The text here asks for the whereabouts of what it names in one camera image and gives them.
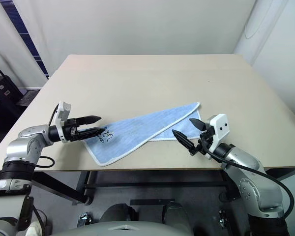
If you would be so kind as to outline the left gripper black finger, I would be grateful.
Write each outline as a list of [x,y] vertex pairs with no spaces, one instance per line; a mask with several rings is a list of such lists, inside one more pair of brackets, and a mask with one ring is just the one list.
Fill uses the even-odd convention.
[[100,135],[105,131],[105,128],[89,128],[78,131],[78,140],[85,140]]
[[87,124],[96,123],[99,120],[101,120],[101,117],[99,116],[85,116],[85,117],[76,118],[76,123],[78,125],[87,125]]

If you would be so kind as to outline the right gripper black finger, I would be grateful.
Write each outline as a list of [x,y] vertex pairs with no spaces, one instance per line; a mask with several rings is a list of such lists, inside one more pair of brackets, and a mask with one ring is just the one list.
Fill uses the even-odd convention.
[[191,142],[186,135],[184,135],[183,133],[181,133],[180,131],[177,130],[172,130],[172,133],[174,135],[174,137],[177,139],[177,141],[183,145],[186,149],[188,149],[188,151],[193,151],[195,149],[195,146],[193,144],[193,142]]
[[207,125],[205,122],[197,119],[197,118],[190,118],[190,122],[200,131],[205,132],[207,130]]

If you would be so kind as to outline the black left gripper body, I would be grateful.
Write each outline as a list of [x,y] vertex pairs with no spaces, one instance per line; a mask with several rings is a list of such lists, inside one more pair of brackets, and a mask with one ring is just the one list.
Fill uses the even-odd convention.
[[64,122],[62,127],[64,140],[67,141],[78,141],[80,140],[80,132],[77,128],[80,126],[80,118],[70,118]]

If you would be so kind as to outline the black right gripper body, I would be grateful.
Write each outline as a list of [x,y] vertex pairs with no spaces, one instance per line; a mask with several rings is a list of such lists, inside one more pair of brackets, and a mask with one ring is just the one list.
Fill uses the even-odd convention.
[[200,152],[203,155],[206,155],[209,147],[212,145],[214,135],[215,135],[214,127],[210,126],[200,135],[200,138],[198,140],[198,145],[196,147],[193,146],[189,150],[190,155],[194,156],[198,152]]

